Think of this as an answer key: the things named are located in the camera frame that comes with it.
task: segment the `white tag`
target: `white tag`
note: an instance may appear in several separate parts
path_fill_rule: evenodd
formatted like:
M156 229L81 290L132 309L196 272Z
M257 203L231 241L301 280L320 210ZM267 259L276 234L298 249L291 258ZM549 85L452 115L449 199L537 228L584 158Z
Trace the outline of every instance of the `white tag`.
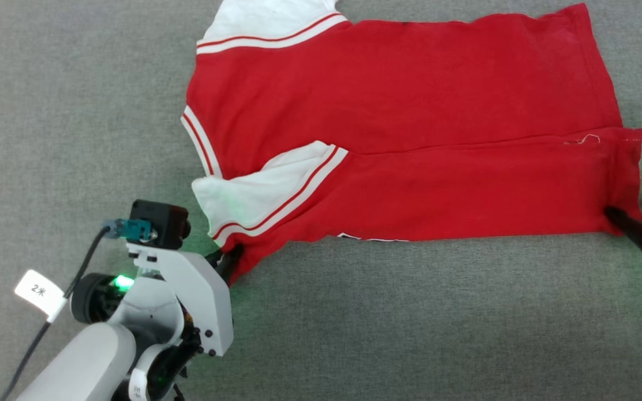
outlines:
M43 310L48 316L48 320L59 314L61 308L66 304L64 292L51 280L41 276L36 271L28 271L23 275L23 279L18 282L16 289L13 290L16 295L22 297L28 302L34 304L38 309Z

